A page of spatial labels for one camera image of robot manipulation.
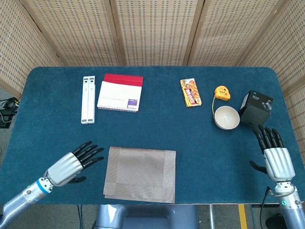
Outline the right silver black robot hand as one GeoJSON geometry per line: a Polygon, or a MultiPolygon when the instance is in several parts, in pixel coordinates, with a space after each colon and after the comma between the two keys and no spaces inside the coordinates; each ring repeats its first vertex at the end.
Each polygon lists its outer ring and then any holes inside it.
{"type": "Polygon", "coordinates": [[[274,128],[258,125],[253,129],[265,166],[260,166],[250,160],[249,164],[255,170],[267,174],[274,182],[289,182],[295,177],[295,170],[288,149],[284,146],[281,135],[274,128]]]}

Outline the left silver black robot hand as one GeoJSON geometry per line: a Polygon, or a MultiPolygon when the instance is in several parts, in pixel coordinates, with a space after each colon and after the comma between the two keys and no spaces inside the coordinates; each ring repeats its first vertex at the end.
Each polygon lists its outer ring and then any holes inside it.
{"type": "Polygon", "coordinates": [[[81,183],[85,181],[87,177],[79,177],[78,174],[96,162],[103,160],[104,157],[95,156],[103,150],[103,147],[98,148],[98,146],[93,145],[91,141],[85,142],[49,167],[41,180],[48,180],[51,185],[56,187],[62,187],[66,184],[81,183]]]}

